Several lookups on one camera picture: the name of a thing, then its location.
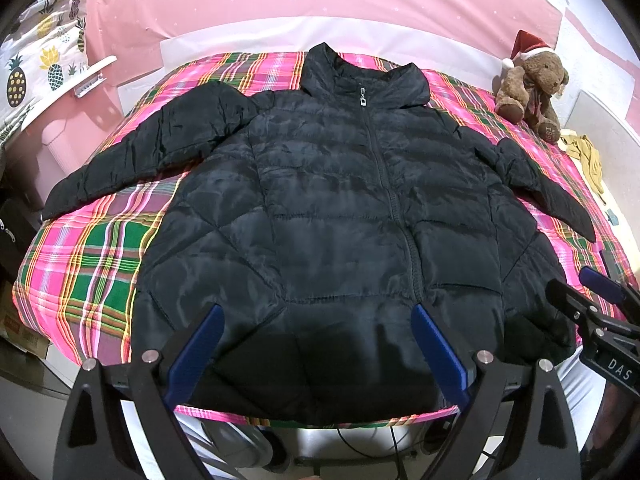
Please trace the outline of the black puffer jacket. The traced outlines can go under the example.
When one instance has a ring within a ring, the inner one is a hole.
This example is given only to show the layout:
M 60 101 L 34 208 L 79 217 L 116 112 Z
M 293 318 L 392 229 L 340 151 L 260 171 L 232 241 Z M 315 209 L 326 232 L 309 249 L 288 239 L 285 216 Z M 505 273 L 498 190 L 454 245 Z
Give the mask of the black puffer jacket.
M 367 70 L 318 44 L 295 90 L 202 84 L 58 182 L 44 218 L 176 172 L 131 342 L 160 348 L 222 307 L 194 408 L 305 425 L 442 410 L 416 304 L 503 362 L 575 351 L 544 294 L 564 271 L 533 211 L 593 240 L 587 211 L 514 141 L 431 108 L 412 64 Z

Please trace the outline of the grey board beside bed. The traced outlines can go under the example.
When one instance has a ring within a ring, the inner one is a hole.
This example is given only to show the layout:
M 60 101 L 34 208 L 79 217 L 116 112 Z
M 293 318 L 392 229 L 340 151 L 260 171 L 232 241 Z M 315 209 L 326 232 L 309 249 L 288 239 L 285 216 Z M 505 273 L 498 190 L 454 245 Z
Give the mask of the grey board beside bed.
M 592 94 L 578 93 L 565 128 L 586 136 L 600 154 L 604 211 L 617 218 L 616 236 L 639 259 L 639 137 Z

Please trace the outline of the pink plaid bed sheet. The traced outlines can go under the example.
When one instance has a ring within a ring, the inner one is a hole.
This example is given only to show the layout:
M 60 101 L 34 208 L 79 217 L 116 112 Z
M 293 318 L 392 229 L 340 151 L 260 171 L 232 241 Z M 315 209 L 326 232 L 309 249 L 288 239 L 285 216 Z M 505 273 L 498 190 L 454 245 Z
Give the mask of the pink plaid bed sheet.
M 222 82 L 244 96 L 295 90 L 302 79 L 307 54 L 227 53 L 183 65 L 138 103 L 103 151 L 119 143 L 168 102 L 202 84 Z M 401 67 L 373 56 L 338 55 L 367 70 L 389 72 Z M 598 266 L 600 250 L 604 248 L 613 252 L 622 272 L 630 272 L 622 242 L 569 157 L 559 148 L 542 143 L 529 128 L 499 118 L 487 91 L 432 70 L 421 72 L 430 86 L 431 108 L 448 114 L 491 142 L 514 141 L 546 177 L 587 211 L 594 229 L 593 240 L 587 240 L 557 218 L 533 211 L 539 231 L 548 237 L 559 259 L 563 280 L 574 282 L 582 266 Z M 131 342 L 141 261 L 182 180 L 182 172 L 160 174 L 58 218 L 43 216 L 43 226 L 18 271 L 13 298 L 23 321 L 46 335 L 67 359 L 79 362 L 96 358 L 106 364 L 119 364 L 141 353 L 134 353 Z M 232 414 L 194 408 L 190 400 L 183 405 L 183 413 L 207 418 Z M 445 403 L 436 412 L 382 420 L 439 417 L 448 412 Z

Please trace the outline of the yellow cloth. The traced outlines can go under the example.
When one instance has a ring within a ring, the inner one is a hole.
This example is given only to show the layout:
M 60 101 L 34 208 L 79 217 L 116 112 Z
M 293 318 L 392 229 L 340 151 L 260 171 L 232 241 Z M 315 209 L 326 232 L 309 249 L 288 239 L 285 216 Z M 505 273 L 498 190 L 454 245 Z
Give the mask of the yellow cloth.
M 603 197 L 603 168 L 600 152 L 588 136 L 578 134 L 574 130 L 562 129 L 561 140 L 565 145 L 566 154 L 579 162 L 582 175 L 585 177 L 590 190 L 597 196 Z

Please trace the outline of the brown teddy bear santa hat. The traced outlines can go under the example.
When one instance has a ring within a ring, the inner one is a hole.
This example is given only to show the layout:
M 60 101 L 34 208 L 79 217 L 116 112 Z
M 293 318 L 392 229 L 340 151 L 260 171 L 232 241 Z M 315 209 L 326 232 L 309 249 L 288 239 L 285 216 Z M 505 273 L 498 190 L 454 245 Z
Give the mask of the brown teddy bear santa hat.
M 502 67 L 495 113 L 512 124 L 525 122 L 544 142 L 558 142 L 561 127 L 551 99 L 562 96 L 570 81 L 559 55 L 544 40 L 520 29 Z

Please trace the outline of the pineapple print curtain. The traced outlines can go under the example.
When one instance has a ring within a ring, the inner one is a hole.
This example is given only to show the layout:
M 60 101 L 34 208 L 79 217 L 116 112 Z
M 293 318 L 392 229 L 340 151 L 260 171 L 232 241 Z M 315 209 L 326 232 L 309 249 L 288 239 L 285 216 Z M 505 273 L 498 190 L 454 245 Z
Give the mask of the pineapple print curtain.
M 27 113 L 88 67 L 87 0 L 36 0 L 1 45 L 1 142 Z

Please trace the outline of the pink headboard cover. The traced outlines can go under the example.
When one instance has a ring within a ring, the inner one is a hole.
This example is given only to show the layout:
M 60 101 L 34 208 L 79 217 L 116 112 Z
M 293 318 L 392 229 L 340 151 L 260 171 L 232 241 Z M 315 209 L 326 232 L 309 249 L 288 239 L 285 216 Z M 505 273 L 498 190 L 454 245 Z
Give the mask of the pink headboard cover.
M 570 72 L 561 116 L 587 91 L 629 125 L 639 122 L 639 58 L 603 0 L 87 0 L 87 10 L 88 57 L 111 60 L 106 81 L 85 98 L 64 90 L 6 151 L 9 174 L 36 204 L 160 78 L 220 52 L 326 42 L 489 88 L 526 30 Z

